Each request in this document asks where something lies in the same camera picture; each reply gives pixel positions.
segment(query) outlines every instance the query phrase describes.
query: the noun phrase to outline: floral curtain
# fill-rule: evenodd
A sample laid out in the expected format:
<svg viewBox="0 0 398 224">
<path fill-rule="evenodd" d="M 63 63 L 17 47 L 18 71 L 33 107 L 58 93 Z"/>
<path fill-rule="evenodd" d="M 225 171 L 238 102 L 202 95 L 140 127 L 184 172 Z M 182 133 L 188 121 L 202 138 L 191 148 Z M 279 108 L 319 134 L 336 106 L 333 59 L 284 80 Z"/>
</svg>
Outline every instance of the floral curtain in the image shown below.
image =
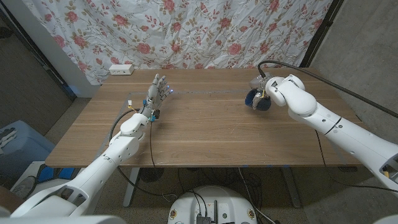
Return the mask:
<svg viewBox="0 0 398 224">
<path fill-rule="evenodd" d="M 332 0 L 23 0 L 93 85 L 112 64 L 299 65 Z"/>
</svg>

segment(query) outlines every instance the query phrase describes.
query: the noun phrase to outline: white robotic arm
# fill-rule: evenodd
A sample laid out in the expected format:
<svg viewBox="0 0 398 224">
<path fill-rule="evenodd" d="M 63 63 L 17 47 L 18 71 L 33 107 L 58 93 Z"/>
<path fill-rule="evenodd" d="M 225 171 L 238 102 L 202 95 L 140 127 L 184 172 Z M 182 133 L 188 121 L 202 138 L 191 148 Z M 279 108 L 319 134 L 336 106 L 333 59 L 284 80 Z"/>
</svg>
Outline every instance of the white robotic arm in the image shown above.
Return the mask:
<svg viewBox="0 0 398 224">
<path fill-rule="evenodd" d="M 267 95 L 277 105 L 287 105 L 291 118 L 324 134 L 357 158 L 387 188 L 398 190 L 398 145 L 375 136 L 319 104 L 294 75 L 267 79 Z"/>
<path fill-rule="evenodd" d="M 123 161 L 133 156 L 144 139 L 143 129 L 159 116 L 162 101 L 172 90 L 165 76 L 157 74 L 148 89 L 147 99 L 139 113 L 121 125 L 107 150 L 86 169 L 66 184 L 45 189 L 29 198 L 14 213 L 17 217 L 75 217 L 84 215 L 93 197 Z"/>
</svg>

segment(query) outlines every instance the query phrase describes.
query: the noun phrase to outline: black cable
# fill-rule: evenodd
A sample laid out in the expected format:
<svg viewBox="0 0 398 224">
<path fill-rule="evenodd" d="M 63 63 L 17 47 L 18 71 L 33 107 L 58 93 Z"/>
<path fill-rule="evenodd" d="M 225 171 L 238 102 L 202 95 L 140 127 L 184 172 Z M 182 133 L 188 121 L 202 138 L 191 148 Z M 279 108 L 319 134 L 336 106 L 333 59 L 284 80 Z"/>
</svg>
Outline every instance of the black cable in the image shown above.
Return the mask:
<svg viewBox="0 0 398 224">
<path fill-rule="evenodd" d="M 193 191 L 193 189 L 192 189 L 192 190 L 189 190 L 188 192 L 191 192 L 191 193 L 193 193 L 193 194 L 195 194 L 195 195 L 197 195 L 197 196 L 199 196 L 199 197 L 201 198 L 201 200 L 202 200 L 203 203 L 205 204 L 205 217 L 207 217 L 207 206 L 206 206 L 206 202 L 205 202 L 205 200 L 203 199 L 203 197 L 202 197 L 200 194 L 195 193 L 195 192 Z"/>
<path fill-rule="evenodd" d="M 211 173 L 213 174 L 213 177 L 216 177 L 216 174 L 214 173 L 214 168 L 211 167 L 210 170 L 211 170 Z"/>
<path fill-rule="evenodd" d="M 185 190 L 184 190 L 184 186 L 182 185 L 181 178 L 180 178 L 180 168 L 178 168 L 178 170 L 177 170 L 177 175 L 178 175 L 178 181 L 180 182 L 180 186 L 181 186 L 181 189 L 182 189 L 181 195 L 183 195 L 185 193 Z M 197 198 L 197 195 L 198 195 L 202 199 L 203 204 L 205 204 L 205 217 L 207 217 L 207 207 L 206 207 L 206 203 L 205 203 L 205 200 L 203 199 L 203 197 L 201 195 L 197 194 L 196 192 L 194 192 L 193 189 L 191 189 L 191 190 L 189 190 L 187 192 L 193 193 L 196 198 Z M 201 213 L 201 208 L 200 208 L 200 203 L 199 203 L 198 198 L 197 198 L 197 201 L 198 201 L 198 205 L 199 205 L 199 213 Z"/>
<path fill-rule="evenodd" d="M 209 175 L 206 174 L 204 169 L 201 169 L 202 174 L 210 181 L 210 182 L 215 182 Z M 237 173 L 237 169 L 233 169 L 231 173 L 226 172 L 227 178 L 226 180 L 229 179 L 229 183 L 227 184 L 222 184 L 222 185 L 231 185 L 233 183 L 239 182 L 239 183 L 244 183 L 243 179 L 240 177 L 240 175 Z M 261 184 L 261 178 L 257 176 L 256 174 L 249 174 L 248 179 L 245 178 L 246 185 L 249 187 L 250 190 L 250 195 L 252 195 L 252 202 L 251 205 L 256 208 L 261 208 L 262 207 L 262 184 Z M 263 223 L 262 215 L 257 215 L 257 222 L 258 223 Z"/>
<path fill-rule="evenodd" d="M 113 130 L 116 127 L 116 125 L 118 124 L 118 122 L 120 121 L 120 119 L 122 119 L 126 114 L 133 112 L 134 110 L 128 110 L 126 112 L 124 112 L 112 125 L 111 131 L 109 132 L 109 142 L 111 142 L 112 140 L 112 135 L 113 135 Z"/>
<path fill-rule="evenodd" d="M 180 182 L 182 192 L 184 193 L 185 189 L 184 189 L 184 186 L 182 185 L 181 178 L 180 178 L 180 168 L 178 168 L 178 170 L 177 170 L 177 175 L 178 175 L 178 181 Z"/>
<path fill-rule="evenodd" d="M 146 190 L 144 190 L 144 189 L 139 188 L 136 184 L 134 184 L 133 182 L 131 182 L 131 180 L 123 173 L 123 171 L 120 169 L 120 166 L 117 166 L 117 170 L 118 170 L 119 173 L 123 176 L 123 178 L 124 178 L 127 182 L 129 182 L 129 184 L 131 184 L 133 187 L 137 188 L 138 190 L 140 190 L 140 191 L 142 191 L 142 192 L 144 192 L 144 193 L 147 193 L 147 194 L 149 194 L 149 195 L 153 195 L 153 196 L 163 196 L 163 195 L 161 195 L 161 194 L 155 194 L 155 193 L 152 193 L 152 192 L 149 192 L 149 191 L 146 191 Z"/>
<path fill-rule="evenodd" d="M 133 111 L 134 111 L 134 110 L 128 110 L 128 111 L 124 112 L 120 117 L 117 118 L 117 120 L 116 120 L 116 121 L 113 123 L 113 125 L 112 125 L 111 131 L 109 132 L 109 141 L 112 140 L 113 131 L 114 131 L 116 125 L 118 124 L 118 122 L 119 122 L 126 114 L 128 114 L 128 113 L 130 113 L 130 112 L 133 112 Z M 138 186 L 137 186 L 136 184 L 134 184 L 133 182 L 131 182 L 131 180 L 130 180 L 130 179 L 124 174 L 124 172 L 120 169 L 120 166 L 117 166 L 117 170 L 119 171 L 119 173 L 122 175 L 122 177 L 123 177 L 129 184 L 131 184 L 133 187 L 137 188 L 138 190 L 140 190 L 140 191 L 142 191 L 142 192 L 144 192 L 144 193 L 147 193 L 147 194 L 153 195 L 153 196 L 162 196 L 162 197 L 174 195 L 174 194 L 155 194 L 155 193 L 146 191 L 146 190 L 144 190 L 144 189 L 138 187 Z"/>
<path fill-rule="evenodd" d="M 323 150 L 322 150 L 321 140 L 319 139 L 318 131 L 315 130 L 315 133 L 317 134 L 318 143 L 319 143 L 319 150 L 321 150 L 323 165 L 325 166 L 326 172 L 328 173 L 330 179 L 332 179 L 332 180 L 335 181 L 336 183 L 339 183 L 339 184 L 344 185 L 344 186 L 347 186 L 347 187 L 361 187 L 361 188 L 388 190 L 388 191 L 391 191 L 391 192 L 398 193 L 398 190 L 394 190 L 394 189 L 388 189 L 388 188 L 376 187 L 376 186 L 368 186 L 368 185 L 351 185 L 351 184 L 342 183 L 342 182 L 340 182 L 340 181 L 334 179 L 334 178 L 331 176 L 331 174 L 329 173 L 328 167 L 326 166 L 325 158 L 323 157 Z"/>
<path fill-rule="evenodd" d="M 225 168 L 225 179 L 223 183 L 227 183 L 227 180 L 228 180 L 228 168 Z"/>
<path fill-rule="evenodd" d="M 193 195 L 195 196 L 195 198 L 197 198 L 197 202 L 198 202 L 198 205 L 199 205 L 199 215 L 201 215 L 201 209 L 200 209 L 199 199 L 198 199 L 198 197 L 197 197 L 197 194 L 193 191 L 193 189 L 192 189 L 192 192 L 193 192 Z"/>
<path fill-rule="evenodd" d="M 157 177 L 157 180 L 158 180 L 158 183 L 159 183 L 159 188 L 160 188 L 160 191 L 162 192 L 162 196 L 163 196 L 163 198 L 164 198 L 164 199 L 166 199 L 166 198 L 164 197 L 164 194 L 163 194 L 163 188 L 162 188 L 162 184 L 160 183 L 160 177 L 159 177 L 159 173 L 157 172 L 157 169 L 156 169 L 156 166 L 155 166 L 155 162 L 154 162 L 154 156 L 152 155 L 152 122 L 150 122 L 150 131 L 149 131 L 149 148 L 150 148 L 150 158 L 152 159 L 152 165 L 154 165 L 155 174 L 156 174 L 156 177 Z"/>
<path fill-rule="evenodd" d="M 331 82 L 331 81 L 329 81 L 329 80 L 327 80 L 325 78 L 322 78 L 322 77 L 320 77 L 320 76 L 318 76 L 318 75 L 316 75 L 316 74 L 314 74 L 312 72 L 309 72 L 309 71 L 304 70 L 302 68 L 298 68 L 298 67 L 296 67 L 294 65 L 289 65 L 289 64 L 284 63 L 284 62 L 278 62 L 278 61 L 275 61 L 275 60 L 265 60 L 265 61 L 260 62 L 257 67 L 259 69 L 261 77 L 263 77 L 263 78 L 266 76 L 265 73 L 261 70 L 261 65 L 264 64 L 264 63 L 275 63 L 275 64 L 278 64 L 278 65 L 283 65 L 283 66 L 286 66 L 286 67 L 289 67 L 289 68 L 296 69 L 296 70 L 298 70 L 300 72 L 303 72 L 303 73 L 305 73 L 307 75 L 310 75 L 313 78 L 316 78 L 317 80 L 320 80 L 320 81 L 322 81 L 322 82 L 324 82 L 324 83 L 326 83 L 328 85 L 331 85 L 331 86 L 335 87 L 336 89 L 341 90 L 341 91 L 343 91 L 343 92 L 345 92 L 345 93 L 347 93 L 347 94 L 349 94 L 349 95 L 351 95 L 351 96 L 353 96 L 353 97 L 355 97 L 355 98 L 357 98 L 359 100 L 362 100 L 363 102 L 365 102 L 365 103 L 367 103 L 369 105 L 372 105 L 375 108 L 377 108 L 377 109 L 379 109 L 379 110 L 381 110 L 381 111 L 383 111 L 383 112 L 385 112 L 385 113 L 387 113 L 387 114 L 389 114 L 389 115 L 391 115 L 391 116 L 393 116 L 395 118 L 398 118 L 398 113 L 393 112 L 392 110 L 389 110 L 389 109 L 387 109 L 387 108 L 385 108 L 385 107 L 383 107 L 383 106 L 381 106 L 381 105 L 379 105 L 379 104 L 377 104 L 377 103 L 375 103 L 375 102 L 373 102 L 373 101 L 371 101 L 371 100 L 369 100 L 369 99 L 367 99 L 367 98 L 365 98 L 365 97 L 363 97 L 363 96 L 361 96 L 359 94 L 354 93 L 353 91 L 347 90 L 346 88 L 344 88 L 342 86 L 339 86 L 336 83 L 333 83 L 333 82 Z"/>
<path fill-rule="evenodd" d="M 255 212 L 260 213 L 264 218 L 268 219 L 268 220 L 269 220 L 270 222 L 272 222 L 272 223 L 275 223 L 275 221 L 271 220 L 271 218 L 269 218 L 268 216 L 265 216 L 265 215 L 264 215 L 263 213 L 261 213 L 260 210 L 256 207 L 256 204 L 255 204 L 255 203 L 253 202 L 253 200 L 252 200 L 252 197 L 251 197 L 251 194 L 250 194 L 249 187 L 248 187 L 248 184 L 247 184 L 247 182 L 246 182 L 246 179 L 245 179 L 244 176 L 243 176 L 243 172 L 241 171 L 240 168 L 238 168 L 238 171 L 239 171 L 239 176 L 240 176 L 241 180 L 243 181 L 243 184 L 245 185 L 245 188 L 246 188 L 246 190 L 247 190 L 250 203 L 251 203 L 251 205 L 253 206 Z"/>
</svg>

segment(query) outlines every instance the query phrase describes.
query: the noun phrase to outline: blue storage bin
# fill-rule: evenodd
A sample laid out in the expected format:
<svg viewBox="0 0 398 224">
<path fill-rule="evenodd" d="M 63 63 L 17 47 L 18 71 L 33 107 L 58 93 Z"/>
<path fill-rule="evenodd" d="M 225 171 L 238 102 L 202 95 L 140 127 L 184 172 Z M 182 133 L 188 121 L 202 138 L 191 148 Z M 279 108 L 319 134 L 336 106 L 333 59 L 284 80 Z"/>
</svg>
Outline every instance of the blue storage bin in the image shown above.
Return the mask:
<svg viewBox="0 0 398 224">
<path fill-rule="evenodd" d="M 33 161 L 44 161 L 55 145 L 23 121 L 9 124 L 0 131 L 10 128 L 18 132 L 16 138 L 2 148 L 0 174 L 18 179 Z"/>
</svg>

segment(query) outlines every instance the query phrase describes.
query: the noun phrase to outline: electrical outlet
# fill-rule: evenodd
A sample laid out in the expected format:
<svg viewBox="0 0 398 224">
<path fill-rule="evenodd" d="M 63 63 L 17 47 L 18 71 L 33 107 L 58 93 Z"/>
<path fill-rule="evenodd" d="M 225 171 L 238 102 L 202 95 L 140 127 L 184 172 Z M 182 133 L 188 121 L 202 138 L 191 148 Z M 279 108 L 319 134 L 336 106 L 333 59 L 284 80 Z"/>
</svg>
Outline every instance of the electrical outlet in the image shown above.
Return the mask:
<svg viewBox="0 0 398 224">
<path fill-rule="evenodd" d="M 111 75 L 131 75 L 134 67 L 132 65 L 112 65 L 109 71 Z"/>
</svg>

